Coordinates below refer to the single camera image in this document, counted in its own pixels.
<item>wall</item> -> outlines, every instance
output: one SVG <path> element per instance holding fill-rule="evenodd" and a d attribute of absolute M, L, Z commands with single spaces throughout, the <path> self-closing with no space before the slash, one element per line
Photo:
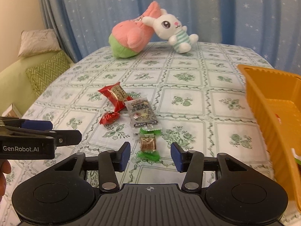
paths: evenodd
<path fill-rule="evenodd" d="M 21 32 L 39 29 L 39 0 L 0 0 L 0 72 L 18 60 Z"/>

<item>striped shirt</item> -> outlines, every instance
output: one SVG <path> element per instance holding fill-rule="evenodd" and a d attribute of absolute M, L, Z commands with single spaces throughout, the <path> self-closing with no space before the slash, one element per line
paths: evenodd
<path fill-rule="evenodd" d="M 191 45 L 190 38 L 189 38 L 188 34 L 186 33 L 186 31 L 180 30 L 176 34 L 176 37 L 177 37 L 177 43 L 175 45 L 173 45 L 173 48 L 176 52 L 179 52 L 180 44 L 183 42 L 187 42 L 188 44 Z"/>

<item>bedsheet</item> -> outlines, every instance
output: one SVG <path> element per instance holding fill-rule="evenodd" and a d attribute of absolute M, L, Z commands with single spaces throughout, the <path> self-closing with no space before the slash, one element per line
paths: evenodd
<path fill-rule="evenodd" d="M 131 143 L 131 157 L 125 172 L 117 173 L 123 183 L 178 183 L 178 173 L 170 157 L 170 144 L 194 149 L 205 156 L 228 153 L 273 178 L 264 140 L 245 98 L 245 79 L 238 64 L 271 67 L 252 49 L 233 45 L 199 42 L 190 52 L 177 54 L 166 42 L 150 43 L 139 55 L 115 59 L 109 47 L 90 54 L 55 80 L 25 113 L 24 118 L 52 121 L 54 129 L 77 129 L 82 142 L 59 147 L 53 160 L 11 161 L 6 176 L 7 189 L 0 205 L 0 225 L 17 225 L 11 205 L 14 188 L 22 181 L 58 163 L 75 152 L 98 155 Z M 107 127 L 99 120 L 112 104 L 97 90 L 120 81 L 133 98 L 146 96 L 163 126 L 157 139 L 159 162 L 136 156 L 140 149 L 129 125 L 126 109 Z M 88 181 L 98 186 L 97 172 Z M 203 186 L 214 181 L 206 172 Z M 291 224 L 300 214 L 290 203 L 282 222 Z"/>

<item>orange plastic tray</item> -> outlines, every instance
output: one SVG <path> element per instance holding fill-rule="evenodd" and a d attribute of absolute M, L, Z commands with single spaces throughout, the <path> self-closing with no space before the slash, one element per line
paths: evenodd
<path fill-rule="evenodd" d="M 242 64 L 238 69 L 246 78 L 246 98 L 270 153 L 275 179 L 301 212 L 301 176 L 291 151 L 301 155 L 301 76 Z"/>

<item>human hand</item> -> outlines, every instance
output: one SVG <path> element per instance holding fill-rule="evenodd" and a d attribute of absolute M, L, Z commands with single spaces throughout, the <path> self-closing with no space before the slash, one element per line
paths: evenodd
<path fill-rule="evenodd" d="M 2 200 L 2 196 L 4 196 L 6 189 L 6 178 L 4 176 L 4 173 L 9 174 L 10 172 L 11 165 L 8 160 L 5 160 L 0 168 L 0 201 Z"/>

